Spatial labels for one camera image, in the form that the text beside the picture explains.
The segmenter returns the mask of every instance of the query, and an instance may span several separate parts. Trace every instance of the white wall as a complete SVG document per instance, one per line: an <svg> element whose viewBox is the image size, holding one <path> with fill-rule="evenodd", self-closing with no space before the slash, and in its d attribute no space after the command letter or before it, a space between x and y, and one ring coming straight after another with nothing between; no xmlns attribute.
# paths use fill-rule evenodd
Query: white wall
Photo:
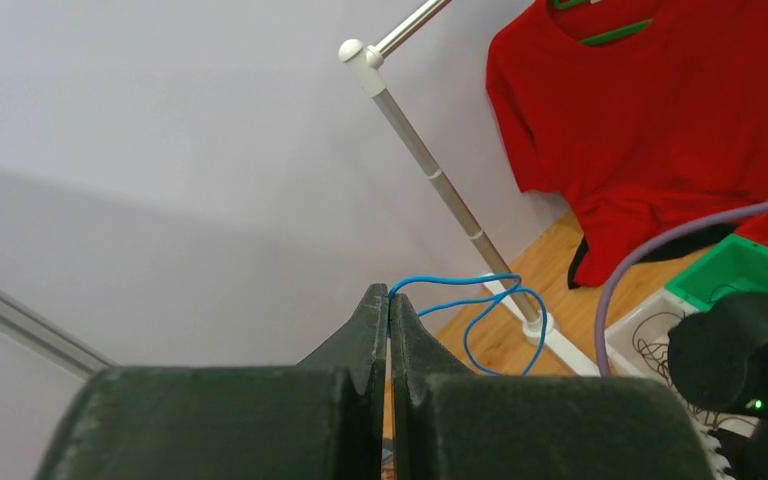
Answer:
<svg viewBox="0 0 768 480"><path fill-rule="evenodd" d="M83 383L0 334L0 479L29 479Z"/></svg>
<svg viewBox="0 0 768 480"><path fill-rule="evenodd" d="M369 283L484 271L336 58L418 3L0 0L0 289L118 362L254 364ZM522 3L453 2L384 67L508 259L564 209L517 191L483 90Z"/></svg>

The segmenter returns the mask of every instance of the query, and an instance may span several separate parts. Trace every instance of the red t-shirt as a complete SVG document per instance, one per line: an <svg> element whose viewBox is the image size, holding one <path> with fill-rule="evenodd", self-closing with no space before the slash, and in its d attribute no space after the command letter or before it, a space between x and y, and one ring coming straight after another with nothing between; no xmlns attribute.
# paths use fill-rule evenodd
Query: red t-shirt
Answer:
<svg viewBox="0 0 768 480"><path fill-rule="evenodd" d="M493 40L487 91L520 189L560 191L581 223L577 283L603 283L665 230L768 199L768 2L548 1Z"/></svg>

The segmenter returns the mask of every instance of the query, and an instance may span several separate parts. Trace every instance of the clothes rack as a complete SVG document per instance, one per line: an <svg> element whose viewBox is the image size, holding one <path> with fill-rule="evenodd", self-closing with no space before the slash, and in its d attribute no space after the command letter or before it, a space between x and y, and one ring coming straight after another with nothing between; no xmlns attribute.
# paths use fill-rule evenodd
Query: clothes rack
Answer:
<svg viewBox="0 0 768 480"><path fill-rule="evenodd" d="M376 45L366 45L355 39L347 40L340 47L339 57L340 61L358 77L364 91L375 101L381 113L399 135L490 270L497 274L511 273L510 267L499 254L496 246L481 228L446 173L428 150L422 137L387 89L387 83L379 71L385 58L402 46L450 2L451 0L426 1ZM499 293L506 288L499 282L488 282L486 286L493 293ZM540 338L542 312L537 311L523 293L511 295L505 299L504 305L522 321L523 333L529 341L536 343ZM593 361L555 328L554 318L549 312L546 313L548 318L546 346L575 373L598 375Z"/></svg>

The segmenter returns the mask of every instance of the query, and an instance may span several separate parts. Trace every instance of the t-shirt sleeve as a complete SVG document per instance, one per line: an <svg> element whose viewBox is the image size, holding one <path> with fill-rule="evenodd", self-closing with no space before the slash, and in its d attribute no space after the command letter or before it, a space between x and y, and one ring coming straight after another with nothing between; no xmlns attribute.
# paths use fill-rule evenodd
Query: t-shirt sleeve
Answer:
<svg viewBox="0 0 768 480"><path fill-rule="evenodd" d="M487 95L519 189L523 192L531 189L544 192L557 190L540 168L534 135L517 101L515 87L505 75L493 47L487 62Z"/></svg>

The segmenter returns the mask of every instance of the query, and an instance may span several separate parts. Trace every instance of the wooden floor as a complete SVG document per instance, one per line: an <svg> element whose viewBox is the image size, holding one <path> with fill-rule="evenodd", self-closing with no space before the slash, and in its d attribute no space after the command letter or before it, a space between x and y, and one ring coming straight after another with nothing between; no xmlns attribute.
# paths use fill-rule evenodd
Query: wooden floor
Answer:
<svg viewBox="0 0 768 480"><path fill-rule="evenodd" d="M595 358L593 317L602 289L570 291L567 288L567 269L580 241L581 227L575 216L567 213L523 252L511 268L522 275L524 286L540 293L554 314L561 332L591 358ZM702 254L697 252L678 260L632 267L614 293L608 312L608 324L618 320L655 290L663 287ZM437 335L443 345L467 364L469 360L462 345L463 332L467 323L483 309L482 305L464 307ZM473 328L469 345L481 364L511 374L521 372L534 355L534 347L523 336L521 323L502 306ZM551 352L544 350L532 374L572 375L572 372ZM385 398L387 410L384 415L384 433L392 438L389 385Z"/></svg>

